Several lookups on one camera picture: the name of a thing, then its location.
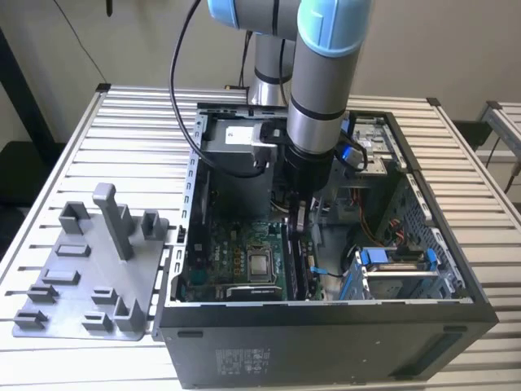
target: white sticker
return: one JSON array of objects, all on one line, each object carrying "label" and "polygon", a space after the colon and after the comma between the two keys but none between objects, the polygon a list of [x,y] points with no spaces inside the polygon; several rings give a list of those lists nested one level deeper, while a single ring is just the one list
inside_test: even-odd
[{"label": "white sticker", "polygon": [[253,128],[251,126],[228,126],[226,128],[227,144],[251,145]]},{"label": "white sticker", "polygon": [[365,148],[371,148],[371,141],[369,140],[359,140],[358,142]]}]

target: green circuit board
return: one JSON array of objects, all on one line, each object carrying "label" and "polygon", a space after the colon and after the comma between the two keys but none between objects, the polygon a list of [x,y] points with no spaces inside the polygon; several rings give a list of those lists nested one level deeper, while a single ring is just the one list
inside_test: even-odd
[{"label": "green circuit board", "polygon": [[268,222],[215,222],[211,229],[210,267],[190,269],[188,301],[220,301],[224,291],[236,285],[267,285],[252,282],[248,275],[248,254],[269,254],[272,278],[269,284],[282,289],[287,299],[282,253],[282,225]]}]

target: aluminum slat table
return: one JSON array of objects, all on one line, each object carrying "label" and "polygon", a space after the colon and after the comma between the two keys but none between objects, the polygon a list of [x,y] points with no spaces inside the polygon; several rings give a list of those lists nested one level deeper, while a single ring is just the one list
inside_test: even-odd
[{"label": "aluminum slat table", "polygon": [[[179,90],[177,99],[191,127],[197,102],[244,103],[245,95]],[[521,217],[442,108],[425,99],[367,96],[353,96],[348,107],[393,112],[500,323],[427,383],[308,389],[521,389]],[[116,199],[133,214],[155,208],[175,226],[188,153],[168,91],[113,86],[96,93],[0,263],[0,384],[17,390],[180,389],[169,354],[151,339],[150,328],[137,342],[14,338],[11,319],[59,234],[57,217],[67,200],[84,200],[93,212],[95,185],[112,182]],[[175,234],[169,230],[167,244]],[[157,302],[154,294],[149,319]]]}]

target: gray 3d-printed holder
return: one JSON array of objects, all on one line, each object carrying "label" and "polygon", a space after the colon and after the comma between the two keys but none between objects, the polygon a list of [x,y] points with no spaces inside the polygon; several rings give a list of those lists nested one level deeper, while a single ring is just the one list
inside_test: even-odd
[{"label": "gray 3d-printed holder", "polygon": [[169,221],[155,210],[132,217],[100,183],[93,200],[102,214],[67,202],[63,228],[28,300],[14,336],[139,340],[147,326]]}]

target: black computer chassis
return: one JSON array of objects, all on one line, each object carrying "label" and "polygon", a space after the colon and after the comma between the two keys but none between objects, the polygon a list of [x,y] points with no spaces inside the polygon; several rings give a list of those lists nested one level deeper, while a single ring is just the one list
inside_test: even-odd
[{"label": "black computer chassis", "polygon": [[[199,109],[208,115],[246,109],[250,116],[285,116],[281,108],[201,103]],[[395,117],[357,115],[387,122],[473,302],[165,306],[169,258],[153,335],[166,344],[183,388],[427,380],[498,322]]]}]

